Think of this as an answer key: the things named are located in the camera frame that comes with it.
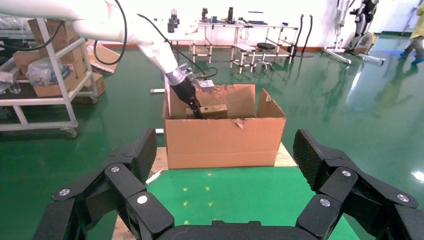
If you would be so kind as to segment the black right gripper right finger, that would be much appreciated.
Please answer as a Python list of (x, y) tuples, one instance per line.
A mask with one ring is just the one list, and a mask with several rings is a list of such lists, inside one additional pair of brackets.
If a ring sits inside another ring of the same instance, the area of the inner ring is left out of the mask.
[(297, 130), (293, 159), (314, 196), (296, 220), (318, 240), (329, 238), (342, 215), (354, 218), (377, 240), (421, 240), (424, 213), (408, 193), (362, 171), (342, 150)]

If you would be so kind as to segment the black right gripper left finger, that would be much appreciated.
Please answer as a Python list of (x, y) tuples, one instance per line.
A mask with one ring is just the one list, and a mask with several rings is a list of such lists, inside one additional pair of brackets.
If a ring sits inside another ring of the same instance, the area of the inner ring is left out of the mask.
[(112, 211), (136, 239), (158, 239), (174, 226), (174, 217), (147, 190), (156, 155), (153, 128), (147, 128), (134, 143), (116, 147), (101, 167), (52, 194), (34, 239), (85, 240), (88, 231)]

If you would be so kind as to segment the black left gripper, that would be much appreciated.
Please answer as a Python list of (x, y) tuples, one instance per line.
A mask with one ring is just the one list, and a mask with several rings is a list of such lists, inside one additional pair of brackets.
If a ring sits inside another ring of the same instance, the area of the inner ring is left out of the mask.
[(200, 102), (196, 96), (196, 88), (188, 77), (179, 84), (170, 87), (176, 96), (190, 107), (196, 119), (204, 119)]

